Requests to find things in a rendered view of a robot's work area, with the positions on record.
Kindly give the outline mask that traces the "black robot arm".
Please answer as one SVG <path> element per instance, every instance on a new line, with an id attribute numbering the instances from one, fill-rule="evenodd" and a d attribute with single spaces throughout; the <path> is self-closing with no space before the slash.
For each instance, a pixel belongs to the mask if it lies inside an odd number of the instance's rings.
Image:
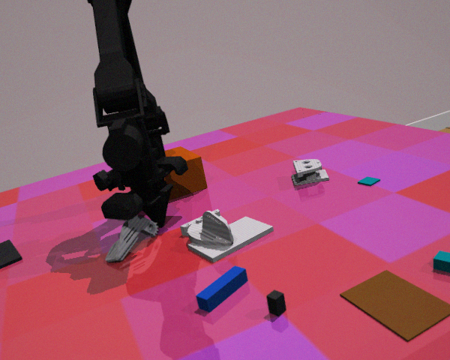
<path id="1" fill-rule="evenodd" d="M 94 174 L 93 179 L 99 191 L 117 187 L 124 191 L 128 179 L 125 171 L 138 165 L 143 150 L 150 144 L 159 151 L 156 161 L 166 157 L 161 135 L 170 129 L 155 96 L 143 82 L 128 19 L 132 0 L 88 0 L 88 3 L 94 11 L 100 54 L 93 88 L 96 124 L 98 128 L 108 127 L 103 159 L 112 168 Z M 103 115 L 103 109 L 108 115 Z"/>

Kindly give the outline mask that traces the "blue rectangular block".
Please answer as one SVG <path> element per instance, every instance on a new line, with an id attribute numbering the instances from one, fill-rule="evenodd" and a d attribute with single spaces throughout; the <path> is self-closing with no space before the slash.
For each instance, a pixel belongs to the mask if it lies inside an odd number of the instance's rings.
<path id="1" fill-rule="evenodd" d="M 202 292 L 196 294 L 198 308 L 210 313 L 247 282 L 246 268 L 234 265 Z"/>

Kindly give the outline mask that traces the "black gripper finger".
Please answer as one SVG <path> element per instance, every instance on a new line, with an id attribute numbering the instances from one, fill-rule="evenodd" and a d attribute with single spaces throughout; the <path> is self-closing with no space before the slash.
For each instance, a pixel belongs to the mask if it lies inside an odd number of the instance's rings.
<path id="1" fill-rule="evenodd" d="M 161 190 L 153 190 L 155 196 L 161 197 L 162 215 L 163 215 L 163 226 L 165 222 L 165 217 L 167 213 L 167 206 L 170 198 L 170 192 L 173 188 L 173 184 L 166 184 Z"/>
<path id="2" fill-rule="evenodd" d="M 161 206 L 161 196 L 155 196 L 148 204 L 143 205 L 142 209 L 152 222 L 157 223 L 158 228 L 163 227 L 163 215 Z"/>

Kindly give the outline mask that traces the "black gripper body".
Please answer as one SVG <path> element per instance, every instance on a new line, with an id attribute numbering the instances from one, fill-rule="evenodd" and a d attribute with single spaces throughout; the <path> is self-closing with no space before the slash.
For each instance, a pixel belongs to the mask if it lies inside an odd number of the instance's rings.
<path id="1" fill-rule="evenodd" d="M 181 156 L 155 159 L 158 148 L 152 145 L 142 152 L 140 162 L 131 170 L 125 171 L 125 187 L 131 187 L 129 193 L 114 193 L 101 206 L 105 218 L 129 221 L 142 210 L 143 205 L 155 198 L 153 191 L 160 191 L 167 185 L 164 178 L 175 170 L 181 176 L 188 170 L 186 160 Z"/>

